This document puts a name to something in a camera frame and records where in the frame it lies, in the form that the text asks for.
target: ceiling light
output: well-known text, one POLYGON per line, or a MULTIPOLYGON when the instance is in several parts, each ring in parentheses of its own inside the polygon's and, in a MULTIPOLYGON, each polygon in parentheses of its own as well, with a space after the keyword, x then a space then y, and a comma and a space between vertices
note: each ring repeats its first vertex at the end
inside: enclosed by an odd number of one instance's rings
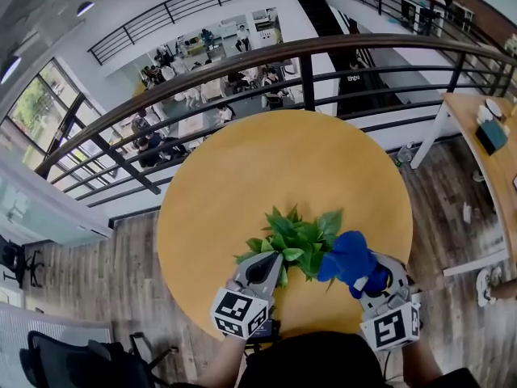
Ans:
POLYGON ((0 85, 2 85, 13 74, 21 61, 21 57, 12 55, 3 62, 2 70, 0 72, 0 85))
POLYGON ((78 7, 78 17, 80 15, 84 15, 93 6, 94 6, 94 3, 92 3, 92 2, 81 3, 81 6, 78 7))

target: tree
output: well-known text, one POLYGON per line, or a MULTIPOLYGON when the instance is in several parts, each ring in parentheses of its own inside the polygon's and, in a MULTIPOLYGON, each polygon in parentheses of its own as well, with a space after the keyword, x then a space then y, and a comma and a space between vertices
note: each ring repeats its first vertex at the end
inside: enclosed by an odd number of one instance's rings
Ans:
POLYGON ((50 112, 50 102, 43 85, 35 78, 18 98, 12 118, 28 133, 34 133, 41 120, 50 112))

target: shoe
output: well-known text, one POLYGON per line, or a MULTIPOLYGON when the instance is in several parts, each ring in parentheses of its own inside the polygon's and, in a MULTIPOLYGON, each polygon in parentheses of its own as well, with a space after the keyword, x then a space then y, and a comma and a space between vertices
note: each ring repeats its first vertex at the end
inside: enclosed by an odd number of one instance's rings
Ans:
POLYGON ((485 181, 485 177, 483 176, 483 174, 479 170, 475 170, 472 173, 472 179, 474 181, 476 181, 476 183, 482 183, 483 181, 485 181))
MULTIPOLYGON (((492 269, 490 273, 490 288, 494 288, 501 283, 502 270, 499 266, 492 269)), ((493 305, 497 301, 495 297, 490 297, 490 304, 493 305)))
POLYGON ((477 305, 485 307, 489 304, 491 297, 488 296, 490 290, 490 272, 487 268, 482 269, 477 274, 476 291, 477 291, 477 305))

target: round wooden table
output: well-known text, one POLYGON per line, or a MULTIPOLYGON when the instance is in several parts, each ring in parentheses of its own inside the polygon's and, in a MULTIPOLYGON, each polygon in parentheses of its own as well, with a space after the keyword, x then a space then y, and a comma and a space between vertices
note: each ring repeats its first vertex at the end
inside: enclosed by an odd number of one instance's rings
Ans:
MULTIPOLYGON (((407 262, 413 219, 406 186, 389 156, 365 133, 307 111, 266 112, 212 135, 172 179, 158 221, 158 255, 173 298, 208 334, 210 307, 236 268, 245 241, 265 237, 264 213, 298 204, 312 221, 343 208, 345 230, 359 230, 374 251, 407 262)), ((277 289, 283 336, 355 332, 362 310, 336 281, 305 282, 299 269, 277 289)))

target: cable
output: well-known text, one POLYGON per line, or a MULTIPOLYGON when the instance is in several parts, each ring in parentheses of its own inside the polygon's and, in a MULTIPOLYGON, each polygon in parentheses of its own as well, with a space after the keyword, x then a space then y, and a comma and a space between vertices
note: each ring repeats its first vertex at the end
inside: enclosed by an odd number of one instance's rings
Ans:
POLYGON ((388 368, 388 360, 389 360, 390 355, 391 355, 391 351, 388 352, 388 355, 386 357, 386 362, 385 362, 385 371, 382 373, 382 377, 385 381, 386 381, 386 369, 388 368))

